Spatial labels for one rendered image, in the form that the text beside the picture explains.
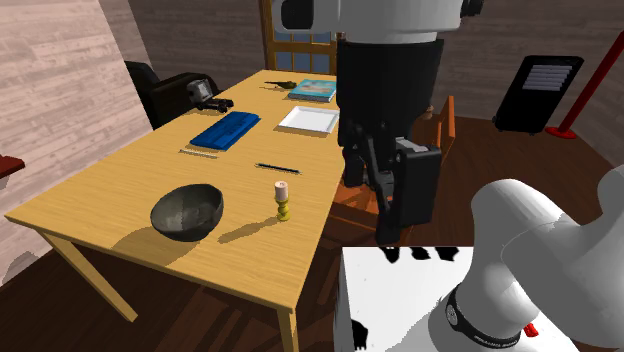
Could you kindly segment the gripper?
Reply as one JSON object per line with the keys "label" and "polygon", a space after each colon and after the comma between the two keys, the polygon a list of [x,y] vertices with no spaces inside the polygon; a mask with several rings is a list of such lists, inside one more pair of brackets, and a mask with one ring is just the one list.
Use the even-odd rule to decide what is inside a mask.
{"label": "gripper", "polygon": [[[337,46],[343,181],[348,188],[361,186],[366,163],[367,184],[378,205],[375,240],[380,246],[398,242],[402,229],[432,218],[441,150],[403,137],[431,104],[443,48],[442,39],[404,44],[343,40]],[[371,137],[364,146],[364,132],[397,138],[392,148],[377,150]]]}

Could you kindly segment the orange wooden chair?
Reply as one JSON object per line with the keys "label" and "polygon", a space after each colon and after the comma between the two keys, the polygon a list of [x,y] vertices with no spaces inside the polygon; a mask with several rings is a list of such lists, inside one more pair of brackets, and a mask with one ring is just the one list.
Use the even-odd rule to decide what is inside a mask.
{"label": "orange wooden chair", "polygon": [[[449,96],[440,113],[428,109],[414,121],[407,140],[418,145],[432,145],[441,150],[441,165],[456,138],[454,98]],[[360,225],[376,233],[378,205],[376,194],[368,184],[364,169],[364,183],[348,188],[341,179],[334,197],[330,217],[344,223]]]}

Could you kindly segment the white square tray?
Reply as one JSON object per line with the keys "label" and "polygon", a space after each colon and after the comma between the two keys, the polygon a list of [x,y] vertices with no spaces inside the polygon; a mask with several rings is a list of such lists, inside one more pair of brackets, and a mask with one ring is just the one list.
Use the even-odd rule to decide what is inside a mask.
{"label": "white square tray", "polygon": [[278,126],[329,134],[333,131],[339,117],[338,110],[295,106]]}

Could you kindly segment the yellow candlestick with candle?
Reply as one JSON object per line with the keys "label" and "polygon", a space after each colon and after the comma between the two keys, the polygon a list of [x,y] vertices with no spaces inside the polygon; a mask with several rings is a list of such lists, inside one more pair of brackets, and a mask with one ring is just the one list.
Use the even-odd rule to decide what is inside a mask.
{"label": "yellow candlestick with candle", "polygon": [[288,183],[286,181],[276,181],[274,189],[275,201],[278,205],[276,217],[279,221],[288,221],[290,219]]}

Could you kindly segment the black pen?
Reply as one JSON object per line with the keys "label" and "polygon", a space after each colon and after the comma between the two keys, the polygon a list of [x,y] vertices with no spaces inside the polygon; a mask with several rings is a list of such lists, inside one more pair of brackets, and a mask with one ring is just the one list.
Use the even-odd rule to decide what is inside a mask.
{"label": "black pen", "polygon": [[287,168],[287,167],[282,167],[282,166],[276,166],[276,165],[271,165],[271,164],[266,164],[266,163],[256,163],[255,166],[260,167],[260,168],[264,168],[264,169],[270,169],[270,170],[286,172],[286,173],[291,173],[291,174],[297,174],[297,175],[300,175],[302,173],[300,170],[297,170],[297,169],[292,169],[292,168]]}

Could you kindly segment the teal book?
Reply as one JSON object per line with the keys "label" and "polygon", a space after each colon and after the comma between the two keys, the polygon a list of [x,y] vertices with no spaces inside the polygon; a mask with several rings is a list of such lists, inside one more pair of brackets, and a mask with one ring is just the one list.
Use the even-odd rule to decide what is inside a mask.
{"label": "teal book", "polygon": [[336,82],[304,79],[287,95],[290,99],[329,103],[336,93]]}

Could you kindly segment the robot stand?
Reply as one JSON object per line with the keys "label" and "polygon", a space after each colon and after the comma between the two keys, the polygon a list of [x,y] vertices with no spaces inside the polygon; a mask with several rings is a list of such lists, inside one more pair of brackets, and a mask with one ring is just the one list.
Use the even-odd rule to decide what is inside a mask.
{"label": "robot stand", "polygon": [[345,247],[335,352],[579,352],[540,310],[553,294],[527,269],[520,284],[504,240],[471,247]]}

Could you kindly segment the wooden framed window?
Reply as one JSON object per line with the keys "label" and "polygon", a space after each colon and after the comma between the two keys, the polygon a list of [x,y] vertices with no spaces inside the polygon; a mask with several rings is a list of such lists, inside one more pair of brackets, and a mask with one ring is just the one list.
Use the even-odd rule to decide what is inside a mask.
{"label": "wooden framed window", "polygon": [[258,4],[266,69],[336,75],[335,32],[279,33],[272,23],[271,0],[258,0]]}

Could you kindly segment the blue keyboard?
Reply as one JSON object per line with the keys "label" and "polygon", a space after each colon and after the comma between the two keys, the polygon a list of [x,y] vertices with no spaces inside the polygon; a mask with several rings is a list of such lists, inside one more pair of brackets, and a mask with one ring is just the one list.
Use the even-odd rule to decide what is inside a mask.
{"label": "blue keyboard", "polygon": [[259,121],[260,118],[256,114],[232,111],[194,137],[190,144],[227,151]]}

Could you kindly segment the black heater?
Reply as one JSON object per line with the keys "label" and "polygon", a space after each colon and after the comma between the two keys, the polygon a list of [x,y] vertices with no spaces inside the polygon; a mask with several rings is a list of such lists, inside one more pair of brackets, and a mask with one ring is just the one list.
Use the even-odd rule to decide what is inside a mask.
{"label": "black heater", "polygon": [[492,118],[495,128],[542,132],[583,63],[579,56],[526,56]]}

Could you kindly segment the silver pen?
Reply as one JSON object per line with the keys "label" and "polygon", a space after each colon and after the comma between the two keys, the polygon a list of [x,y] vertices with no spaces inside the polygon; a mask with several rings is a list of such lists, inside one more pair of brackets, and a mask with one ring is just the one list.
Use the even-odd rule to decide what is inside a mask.
{"label": "silver pen", "polygon": [[214,154],[211,154],[211,153],[201,152],[201,151],[196,151],[196,150],[191,150],[191,149],[185,149],[185,148],[180,149],[179,152],[180,153],[184,153],[184,154],[194,155],[194,156],[211,158],[211,159],[218,159],[219,158],[217,155],[214,155]]}

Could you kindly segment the dark grey bowl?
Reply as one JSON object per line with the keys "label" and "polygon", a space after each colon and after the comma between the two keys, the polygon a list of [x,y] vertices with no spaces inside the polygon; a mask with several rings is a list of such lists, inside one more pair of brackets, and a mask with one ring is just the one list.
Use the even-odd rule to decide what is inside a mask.
{"label": "dark grey bowl", "polygon": [[220,222],[224,210],[222,192],[210,184],[178,187],[154,205],[152,226],[167,238],[194,242],[205,238]]}

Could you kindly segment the red pole stand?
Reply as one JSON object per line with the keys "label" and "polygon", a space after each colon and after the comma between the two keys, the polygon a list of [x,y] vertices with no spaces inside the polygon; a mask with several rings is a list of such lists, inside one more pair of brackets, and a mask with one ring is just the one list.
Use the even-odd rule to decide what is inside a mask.
{"label": "red pole stand", "polygon": [[593,75],[575,100],[574,104],[566,114],[558,127],[546,127],[545,132],[555,137],[563,139],[575,139],[576,133],[571,130],[575,120],[578,118],[586,104],[596,92],[597,88],[604,80],[612,66],[615,64],[621,53],[624,51],[624,29],[603,57],[602,61],[594,71]]}

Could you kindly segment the light wooden table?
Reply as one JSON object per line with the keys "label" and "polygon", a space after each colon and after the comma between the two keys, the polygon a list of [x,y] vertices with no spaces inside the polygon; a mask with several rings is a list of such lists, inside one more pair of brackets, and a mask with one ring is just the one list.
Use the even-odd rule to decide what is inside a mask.
{"label": "light wooden table", "polygon": [[[12,209],[8,220],[36,230],[128,321],[135,320],[135,311],[83,256],[83,248],[273,308],[284,351],[298,352],[296,306],[344,162],[335,134],[278,126],[294,102],[265,82],[285,78],[283,71],[262,70],[225,92],[237,110],[260,118],[229,150],[190,146],[218,120],[215,113],[192,111]],[[219,158],[180,153],[182,148]],[[288,221],[276,217],[276,181],[288,183]],[[217,227],[191,243],[159,234],[149,219],[155,203],[197,183],[223,194]]]}

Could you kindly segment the red shelf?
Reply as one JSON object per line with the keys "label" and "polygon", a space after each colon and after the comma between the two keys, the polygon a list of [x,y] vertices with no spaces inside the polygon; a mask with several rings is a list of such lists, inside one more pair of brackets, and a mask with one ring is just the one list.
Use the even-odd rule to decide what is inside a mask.
{"label": "red shelf", "polygon": [[6,187],[12,174],[24,168],[25,162],[22,159],[0,155],[0,190]]}

